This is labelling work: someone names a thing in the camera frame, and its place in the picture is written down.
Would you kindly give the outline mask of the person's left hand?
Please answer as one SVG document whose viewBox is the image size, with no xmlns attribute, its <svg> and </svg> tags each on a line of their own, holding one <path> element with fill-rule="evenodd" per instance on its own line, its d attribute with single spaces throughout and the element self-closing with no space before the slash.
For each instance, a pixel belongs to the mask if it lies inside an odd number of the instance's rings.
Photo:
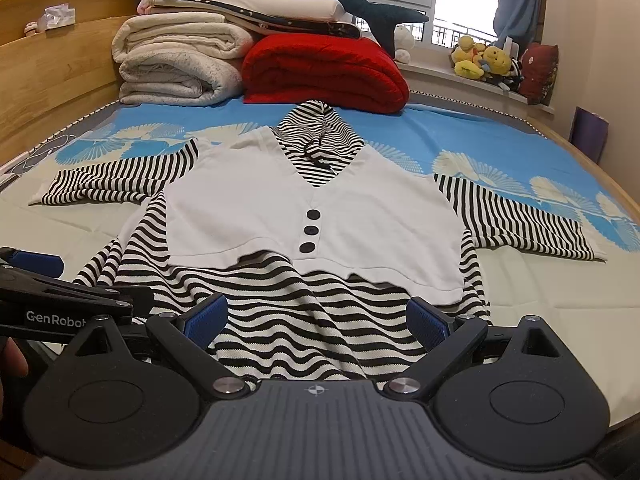
<svg viewBox="0 0 640 480">
<path fill-rule="evenodd" d="M 22 378 L 28 371 L 24 353 L 12 338 L 6 338 L 1 344 L 1 373 Z"/>
</svg>

